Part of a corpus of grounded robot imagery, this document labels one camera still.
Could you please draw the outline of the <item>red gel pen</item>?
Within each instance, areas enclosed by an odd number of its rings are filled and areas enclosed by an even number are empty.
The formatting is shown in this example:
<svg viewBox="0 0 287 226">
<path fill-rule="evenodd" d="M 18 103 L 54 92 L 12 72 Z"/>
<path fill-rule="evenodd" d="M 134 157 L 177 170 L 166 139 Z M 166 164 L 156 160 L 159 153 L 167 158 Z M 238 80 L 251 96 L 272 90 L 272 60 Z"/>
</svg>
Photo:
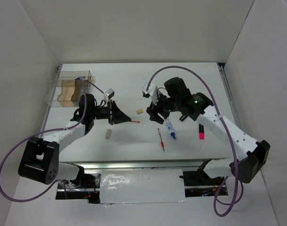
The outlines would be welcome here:
<svg viewBox="0 0 287 226">
<path fill-rule="evenodd" d="M 160 129 L 157 128 L 157 130 L 158 130 L 158 135 L 159 135 L 159 138 L 160 138 L 160 144 L 161 144 L 162 150 L 163 150 L 163 152 L 165 152 L 165 146 L 164 146 L 164 142 L 163 142 L 163 139 L 162 139 L 162 135 L 161 135 Z"/>
</svg>

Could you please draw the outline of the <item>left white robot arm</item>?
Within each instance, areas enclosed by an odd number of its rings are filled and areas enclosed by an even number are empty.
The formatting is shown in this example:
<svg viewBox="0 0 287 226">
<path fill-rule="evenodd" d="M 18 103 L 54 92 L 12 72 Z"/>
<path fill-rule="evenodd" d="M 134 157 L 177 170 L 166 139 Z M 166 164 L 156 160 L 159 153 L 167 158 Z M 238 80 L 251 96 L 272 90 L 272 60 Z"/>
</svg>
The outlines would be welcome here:
<svg viewBox="0 0 287 226">
<path fill-rule="evenodd" d="M 74 141 L 84 137 L 93 128 L 95 120 L 107 120 L 110 125 L 130 122 L 110 100 L 106 106 L 97 106 L 92 94 L 82 95 L 79 107 L 65 128 L 39 138 L 31 137 L 18 167 L 21 177 L 46 185 L 56 180 L 69 181 L 75 188 L 82 187 L 91 176 L 82 166 L 74 163 L 60 163 L 60 153 Z"/>
</svg>

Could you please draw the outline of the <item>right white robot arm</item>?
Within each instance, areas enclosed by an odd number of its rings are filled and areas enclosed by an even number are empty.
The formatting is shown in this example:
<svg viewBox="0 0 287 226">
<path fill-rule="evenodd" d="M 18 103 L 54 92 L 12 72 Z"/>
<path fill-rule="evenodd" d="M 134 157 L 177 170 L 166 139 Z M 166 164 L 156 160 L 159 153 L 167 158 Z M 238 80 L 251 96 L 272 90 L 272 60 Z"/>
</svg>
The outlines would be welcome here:
<svg viewBox="0 0 287 226">
<path fill-rule="evenodd" d="M 174 77 L 166 81 L 164 86 L 167 95 L 163 95 L 156 85 L 145 84 L 143 87 L 143 96 L 151 98 L 146 110 L 151 121 L 163 124 L 171 112 L 181 112 L 235 151 L 231 158 L 211 159 L 202 163 L 199 181 L 208 185 L 214 178 L 234 176 L 242 183 L 250 183 L 266 163 L 270 144 L 265 140 L 257 141 L 218 113 L 213 101 L 204 94 L 192 94 L 183 79 Z"/>
</svg>

